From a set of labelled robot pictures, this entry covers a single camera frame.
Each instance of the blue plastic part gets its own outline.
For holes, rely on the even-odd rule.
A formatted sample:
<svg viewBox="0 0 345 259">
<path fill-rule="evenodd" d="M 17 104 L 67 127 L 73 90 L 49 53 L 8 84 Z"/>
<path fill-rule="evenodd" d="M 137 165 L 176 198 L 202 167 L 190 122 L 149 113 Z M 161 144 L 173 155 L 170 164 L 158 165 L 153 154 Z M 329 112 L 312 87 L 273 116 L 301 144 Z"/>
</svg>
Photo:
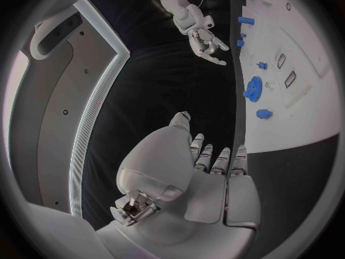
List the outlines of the blue plastic part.
<svg viewBox="0 0 345 259">
<path fill-rule="evenodd" d="M 252 18 L 239 16 L 239 22 L 254 25 L 255 20 Z"/>
<path fill-rule="evenodd" d="M 259 66 L 260 69 L 267 70 L 267 63 L 259 62 L 256 65 Z"/>
<path fill-rule="evenodd" d="M 260 119 L 268 119 L 269 117 L 271 117 L 273 115 L 272 112 L 268 111 L 267 109 L 259 109 L 257 112 L 256 112 L 256 116 L 257 118 L 260 118 Z"/>
<path fill-rule="evenodd" d="M 259 101 L 262 93 L 262 80 L 259 77 L 252 77 L 247 85 L 247 90 L 243 92 L 243 97 L 248 98 L 251 102 Z"/>
<path fill-rule="evenodd" d="M 237 46 L 238 46 L 238 47 L 243 47 L 243 46 L 244 46 L 244 41 L 238 39 L 238 40 L 237 40 Z"/>
</svg>

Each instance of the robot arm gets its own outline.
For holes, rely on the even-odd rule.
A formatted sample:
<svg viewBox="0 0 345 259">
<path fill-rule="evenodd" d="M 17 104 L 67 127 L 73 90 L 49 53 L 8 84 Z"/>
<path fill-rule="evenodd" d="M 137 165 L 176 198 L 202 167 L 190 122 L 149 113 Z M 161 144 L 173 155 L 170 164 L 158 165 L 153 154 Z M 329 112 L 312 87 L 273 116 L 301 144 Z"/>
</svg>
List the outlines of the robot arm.
<svg viewBox="0 0 345 259">
<path fill-rule="evenodd" d="M 227 45 L 208 30 L 214 27 L 211 16 L 204 17 L 202 11 L 187 0 L 160 1 L 162 6 L 174 15 L 174 24 L 181 34 L 188 35 L 191 49 L 197 56 L 215 64 L 227 65 L 225 61 L 211 56 L 219 48 L 223 51 L 229 50 Z"/>
</svg>

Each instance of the blue gear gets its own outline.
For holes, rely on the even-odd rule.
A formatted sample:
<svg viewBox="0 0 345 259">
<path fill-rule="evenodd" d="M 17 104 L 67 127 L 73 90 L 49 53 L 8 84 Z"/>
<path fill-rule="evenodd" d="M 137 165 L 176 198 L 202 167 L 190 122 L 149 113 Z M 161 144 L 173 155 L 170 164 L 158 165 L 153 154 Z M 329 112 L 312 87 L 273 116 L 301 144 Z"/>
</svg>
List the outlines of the blue gear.
<svg viewBox="0 0 345 259">
<path fill-rule="evenodd" d="M 251 102 L 259 101 L 262 93 L 262 80 L 259 77 L 253 77 L 248 83 L 247 91 L 243 92 L 243 97 L 249 98 Z"/>
</svg>

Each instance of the black fabric backdrop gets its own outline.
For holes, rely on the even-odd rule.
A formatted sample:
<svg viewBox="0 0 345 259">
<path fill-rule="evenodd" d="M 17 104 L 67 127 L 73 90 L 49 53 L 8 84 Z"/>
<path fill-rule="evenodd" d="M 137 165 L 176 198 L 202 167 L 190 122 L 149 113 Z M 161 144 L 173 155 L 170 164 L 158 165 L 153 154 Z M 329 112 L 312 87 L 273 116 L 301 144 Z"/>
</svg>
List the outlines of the black fabric backdrop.
<svg viewBox="0 0 345 259">
<path fill-rule="evenodd" d="M 121 161 L 177 112 L 190 113 L 192 136 L 202 132 L 215 155 L 232 148 L 236 93 L 231 52 L 216 53 L 226 67 L 195 56 L 159 0 L 91 1 L 131 51 L 103 103 L 85 159 L 83 217 L 97 230 L 113 220 L 109 207 L 122 196 L 116 186 Z M 204 0 L 201 9 L 214 19 L 212 32 L 228 43 L 229 0 Z"/>
</svg>

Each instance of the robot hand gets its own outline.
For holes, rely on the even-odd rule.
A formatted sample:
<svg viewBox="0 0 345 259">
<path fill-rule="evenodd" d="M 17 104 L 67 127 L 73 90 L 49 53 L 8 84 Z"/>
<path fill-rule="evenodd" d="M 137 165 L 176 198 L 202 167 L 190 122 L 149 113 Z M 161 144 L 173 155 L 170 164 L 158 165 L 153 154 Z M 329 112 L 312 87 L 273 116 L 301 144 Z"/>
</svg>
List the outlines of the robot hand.
<svg viewBox="0 0 345 259">
<path fill-rule="evenodd" d="M 207 29 L 192 29 L 188 32 L 189 43 L 193 52 L 203 59 L 209 60 L 215 64 L 227 65 L 223 60 L 218 60 L 210 55 L 215 53 L 218 48 L 223 51 L 229 50 L 229 47 L 225 45 L 218 37 Z"/>
<path fill-rule="evenodd" d="M 223 149 L 210 170 L 213 146 L 211 144 L 206 145 L 200 154 L 203 141 L 204 135 L 198 134 L 190 145 L 191 153 L 195 161 L 195 168 L 210 174 L 226 175 L 229 169 L 230 149 L 227 147 Z"/>
</svg>

